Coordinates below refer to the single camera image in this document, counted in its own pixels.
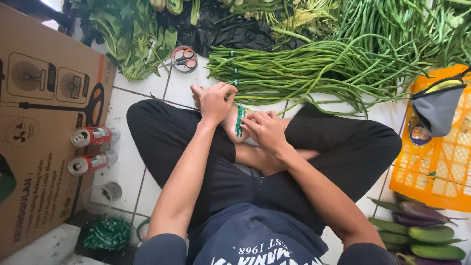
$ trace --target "plastic cup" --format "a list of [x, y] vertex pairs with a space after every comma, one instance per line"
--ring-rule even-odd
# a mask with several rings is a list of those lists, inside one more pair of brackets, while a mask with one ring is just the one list
[[121, 198], [121, 195], [121, 187], [115, 182], [95, 185], [83, 193], [83, 204], [90, 213], [102, 215], [111, 208], [111, 202]]

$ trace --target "leafy green vegetable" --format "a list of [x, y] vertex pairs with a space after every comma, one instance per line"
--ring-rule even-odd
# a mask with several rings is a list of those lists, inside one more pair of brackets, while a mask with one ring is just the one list
[[128, 81], [142, 80], [171, 55], [177, 32], [157, 24], [149, 0], [71, 0], [79, 10], [84, 43], [102, 39]]

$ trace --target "green label tape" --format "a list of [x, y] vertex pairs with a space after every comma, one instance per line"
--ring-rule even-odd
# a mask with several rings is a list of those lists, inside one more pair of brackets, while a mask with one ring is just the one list
[[241, 105], [237, 106], [237, 123], [235, 124], [235, 135], [237, 137], [242, 137], [242, 124], [244, 124], [240, 118], [244, 117], [245, 118], [245, 108], [243, 108]]

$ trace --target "soda can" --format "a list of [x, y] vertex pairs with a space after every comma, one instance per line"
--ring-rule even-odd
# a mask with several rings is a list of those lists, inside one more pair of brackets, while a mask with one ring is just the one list
[[77, 147], [94, 144], [116, 142], [121, 132], [116, 127], [86, 127], [77, 128], [70, 135], [70, 140]]
[[76, 176], [81, 176], [105, 166], [114, 165], [117, 160], [118, 154], [113, 150], [78, 156], [69, 161], [69, 171]]

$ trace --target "scissors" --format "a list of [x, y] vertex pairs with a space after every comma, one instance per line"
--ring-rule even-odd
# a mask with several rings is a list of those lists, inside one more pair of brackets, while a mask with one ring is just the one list
[[195, 55], [195, 52], [190, 50], [190, 49], [183, 50], [183, 54], [182, 54], [181, 57], [176, 58], [173, 61], [171, 61], [170, 63], [168, 63], [166, 65], [162, 65], [160, 67], [185, 65], [189, 69], [193, 69], [193, 68], [196, 67], [196, 60], [192, 59], [194, 55]]

